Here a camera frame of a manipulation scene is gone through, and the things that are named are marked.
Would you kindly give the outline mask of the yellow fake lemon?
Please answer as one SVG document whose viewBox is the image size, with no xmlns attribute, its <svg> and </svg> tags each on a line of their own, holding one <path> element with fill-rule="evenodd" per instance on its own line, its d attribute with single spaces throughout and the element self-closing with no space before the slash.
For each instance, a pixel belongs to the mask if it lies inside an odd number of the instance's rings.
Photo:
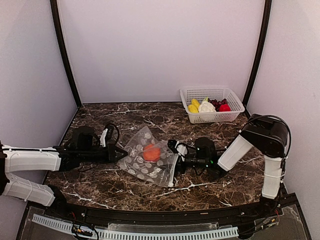
<svg viewBox="0 0 320 240">
<path fill-rule="evenodd" d="M 190 112 L 190 113 L 198 113 L 199 111 L 198 111 L 198 108 L 197 108 L 197 106 L 195 106 L 195 105 L 193 105 L 193 104 L 190 104 L 190 105 L 188 105 L 188 111 Z"/>
</svg>

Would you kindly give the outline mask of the polka dot zip bag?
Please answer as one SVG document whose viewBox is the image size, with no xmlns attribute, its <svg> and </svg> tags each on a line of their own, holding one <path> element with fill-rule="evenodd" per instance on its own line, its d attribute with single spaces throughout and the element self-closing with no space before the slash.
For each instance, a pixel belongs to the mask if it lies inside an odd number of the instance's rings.
<svg viewBox="0 0 320 240">
<path fill-rule="evenodd" d="M 172 187 L 178 156 L 168 142 L 158 141 L 147 126 L 140 129 L 124 148 L 128 155 L 117 166 L 140 180 L 160 187 Z"/>
</svg>

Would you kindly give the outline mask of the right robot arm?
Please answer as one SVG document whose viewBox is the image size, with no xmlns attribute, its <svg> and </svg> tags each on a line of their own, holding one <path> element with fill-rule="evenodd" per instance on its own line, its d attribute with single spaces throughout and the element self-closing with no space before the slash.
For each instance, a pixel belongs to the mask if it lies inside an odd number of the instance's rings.
<svg viewBox="0 0 320 240">
<path fill-rule="evenodd" d="M 291 145 L 289 125 L 278 116 L 260 114 L 253 114 L 223 150 L 218 150 L 208 137 L 196 139 L 192 146 L 173 139 L 167 143 L 176 156 L 175 171 L 202 169 L 214 179 L 223 178 L 234 167 L 251 162 L 247 155 L 257 153 L 257 158 L 264 161 L 263 200 L 255 205 L 255 213 L 260 217 L 266 217 L 275 208 L 273 200 L 286 174 Z"/>
</svg>

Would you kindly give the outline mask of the orange fake pumpkin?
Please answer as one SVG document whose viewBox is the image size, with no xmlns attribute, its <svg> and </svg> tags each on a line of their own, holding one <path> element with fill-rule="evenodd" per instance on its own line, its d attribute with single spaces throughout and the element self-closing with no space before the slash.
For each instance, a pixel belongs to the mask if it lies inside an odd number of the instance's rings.
<svg viewBox="0 0 320 240">
<path fill-rule="evenodd" d="M 142 155 L 147 162 L 157 162 L 161 156 L 161 149 L 154 144 L 149 144 L 143 148 Z"/>
</svg>

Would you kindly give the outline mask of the yellow fake banana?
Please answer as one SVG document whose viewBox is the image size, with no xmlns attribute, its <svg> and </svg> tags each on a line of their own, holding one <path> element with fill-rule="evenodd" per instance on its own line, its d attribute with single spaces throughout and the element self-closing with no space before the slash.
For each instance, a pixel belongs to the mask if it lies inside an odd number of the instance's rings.
<svg viewBox="0 0 320 240">
<path fill-rule="evenodd" d="M 200 106 L 200 103 L 196 99 L 192 99 L 191 104 L 194 105 L 196 108 L 198 108 Z"/>
</svg>

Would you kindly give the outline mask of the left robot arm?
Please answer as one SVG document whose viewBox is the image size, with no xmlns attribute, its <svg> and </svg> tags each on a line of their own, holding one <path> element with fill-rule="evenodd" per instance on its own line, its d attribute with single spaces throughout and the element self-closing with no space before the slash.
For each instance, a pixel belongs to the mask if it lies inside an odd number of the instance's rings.
<svg viewBox="0 0 320 240">
<path fill-rule="evenodd" d="M 61 146 L 47 148 L 18 148 L 0 146 L 0 193 L 46 207 L 60 218 L 71 213 L 61 191 L 51 185 L 43 185 L 15 175 L 21 171 L 68 172 L 82 163 L 116 163 L 128 153 L 112 141 L 116 125 L 107 124 L 101 135 L 89 126 L 76 128 L 69 141 Z"/>
</svg>

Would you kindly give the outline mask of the white fake cauliflower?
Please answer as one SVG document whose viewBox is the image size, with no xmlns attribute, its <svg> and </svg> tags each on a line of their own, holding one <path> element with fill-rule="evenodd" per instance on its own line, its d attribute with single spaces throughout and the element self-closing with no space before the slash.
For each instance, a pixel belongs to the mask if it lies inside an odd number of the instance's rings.
<svg viewBox="0 0 320 240">
<path fill-rule="evenodd" d="M 216 108 L 212 103 L 209 102 L 209 98 L 206 97 L 198 107 L 198 112 L 199 113 L 215 113 Z"/>
</svg>

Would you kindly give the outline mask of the red fake pepper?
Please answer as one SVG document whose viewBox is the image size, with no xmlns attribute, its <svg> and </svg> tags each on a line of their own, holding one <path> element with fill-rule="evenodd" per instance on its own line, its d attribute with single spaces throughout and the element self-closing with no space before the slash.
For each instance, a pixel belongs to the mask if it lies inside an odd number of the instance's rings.
<svg viewBox="0 0 320 240">
<path fill-rule="evenodd" d="M 230 108 L 230 106 L 227 104 L 227 103 L 225 103 L 225 104 L 221 104 L 220 106 L 219 106 L 219 110 L 218 110 L 219 112 L 230 112 L 231 111 L 231 108 Z"/>
</svg>

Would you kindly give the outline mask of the purple fake grapes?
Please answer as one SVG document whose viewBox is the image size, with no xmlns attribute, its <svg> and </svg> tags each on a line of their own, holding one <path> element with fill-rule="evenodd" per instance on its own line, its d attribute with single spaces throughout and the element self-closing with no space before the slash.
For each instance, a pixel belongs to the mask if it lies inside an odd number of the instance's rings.
<svg viewBox="0 0 320 240">
<path fill-rule="evenodd" d="M 227 102 L 227 100 L 226 100 L 225 98 L 224 98 L 223 100 L 221 100 L 221 101 L 218 101 L 217 99 L 210 99 L 210 98 L 209 98 L 208 101 L 214 105 L 215 110 L 216 110 L 217 112 L 219 112 L 219 107 L 220 107 L 220 105 L 222 105 L 222 104 L 228 104 L 228 102 Z"/>
</svg>

